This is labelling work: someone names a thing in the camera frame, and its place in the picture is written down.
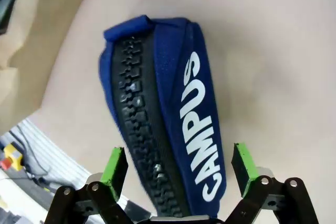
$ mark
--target green tape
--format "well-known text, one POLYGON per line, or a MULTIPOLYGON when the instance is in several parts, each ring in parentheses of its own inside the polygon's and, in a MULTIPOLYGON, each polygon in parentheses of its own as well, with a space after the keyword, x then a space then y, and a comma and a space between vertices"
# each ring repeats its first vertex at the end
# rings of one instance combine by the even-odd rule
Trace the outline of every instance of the green tape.
POLYGON ((243 160, 244 167, 248 174, 248 181, 245 187, 245 191, 242 195, 242 197, 244 198, 250 188, 251 182, 254 181, 257 177, 259 177, 259 174, 258 174, 257 167, 254 164, 254 161, 246 145, 244 143, 239 143, 239 144, 236 144, 236 146, 238 148, 239 154, 243 160))
POLYGON ((104 185, 109 186, 110 190, 112 192, 112 195, 115 199, 115 201, 119 200, 119 194, 117 193, 116 189, 113 187, 112 180, 115 176, 115 171, 117 169, 118 162, 120 160, 121 154, 122 154, 123 148, 121 147, 115 147, 113 148, 112 154, 110 156, 110 159, 105 167, 105 170, 103 174, 101 175, 100 182, 102 182, 104 185))

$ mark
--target red button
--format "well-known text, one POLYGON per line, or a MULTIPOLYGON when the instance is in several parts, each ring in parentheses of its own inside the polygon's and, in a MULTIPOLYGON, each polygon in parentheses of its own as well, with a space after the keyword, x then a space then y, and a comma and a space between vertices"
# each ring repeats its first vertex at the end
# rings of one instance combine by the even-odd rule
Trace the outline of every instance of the red button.
POLYGON ((9 157, 7 157, 0 161, 0 165, 4 170, 8 170, 12 165, 12 160, 9 157))

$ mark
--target table surface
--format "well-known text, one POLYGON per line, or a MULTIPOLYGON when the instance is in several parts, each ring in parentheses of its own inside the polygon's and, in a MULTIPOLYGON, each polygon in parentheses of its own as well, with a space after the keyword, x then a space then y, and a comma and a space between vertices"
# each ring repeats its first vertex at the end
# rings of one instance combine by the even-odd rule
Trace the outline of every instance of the table surface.
MULTIPOLYGON (((141 14, 200 24, 208 50, 227 170, 220 218, 239 201, 230 159, 245 142, 257 165, 306 183, 320 223, 334 218, 334 0, 84 0, 30 119, 92 173, 124 145, 98 77, 102 32, 141 14)), ((123 194, 153 210, 130 164, 123 194)), ((277 223, 262 211, 255 223, 277 223)))

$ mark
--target wire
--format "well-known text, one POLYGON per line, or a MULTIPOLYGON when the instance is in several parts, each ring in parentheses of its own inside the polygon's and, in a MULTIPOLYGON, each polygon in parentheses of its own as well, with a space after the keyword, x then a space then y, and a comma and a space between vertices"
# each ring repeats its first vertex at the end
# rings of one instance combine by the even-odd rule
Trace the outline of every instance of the wire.
POLYGON ((49 171, 45 170, 45 169, 41 166, 40 162, 37 160, 37 158, 36 158, 36 156, 35 156, 35 153, 33 152, 33 149, 32 149, 32 147, 31 147, 31 145, 30 145, 30 143, 29 143, 29 141, 28 141, 26 135, 23 133, 23 130, 21 129, 21 127, 20 127, 19 125, 17 125, 16 127, 17 127, 17 129, 20 131, 20 134, 21 134, 21 135, 23 136, 23 138, 25 139, 25 141, 26 141, 26 143, 27 143, 27 145, 28 145, 28 148, 29 148, 29 150, 30 150, 30 152, 31 152, 31 154, 32 154, 32 156, 33 156, 33 158, 34 158, 34 160, 36 161, 37 165, 38 165, 38 166, 45 172, 44 174, 39 174, 39 175, 35 175, 35 174, 31 173, 31 172, 29 172, 29 173, 33 174, 34 176, 46 176, 46 175, 48 175, 48 174, 49 174, 49 171))

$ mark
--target blue pouch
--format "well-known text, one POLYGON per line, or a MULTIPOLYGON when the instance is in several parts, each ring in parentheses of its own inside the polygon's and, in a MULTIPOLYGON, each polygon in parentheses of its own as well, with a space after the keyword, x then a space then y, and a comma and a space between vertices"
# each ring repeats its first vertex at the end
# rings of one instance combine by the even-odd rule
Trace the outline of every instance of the blue pouch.
POLYGON ((158 215, 217 216, 226 177, 199 25, 140 16, 104 37, 106 101, 158 215))

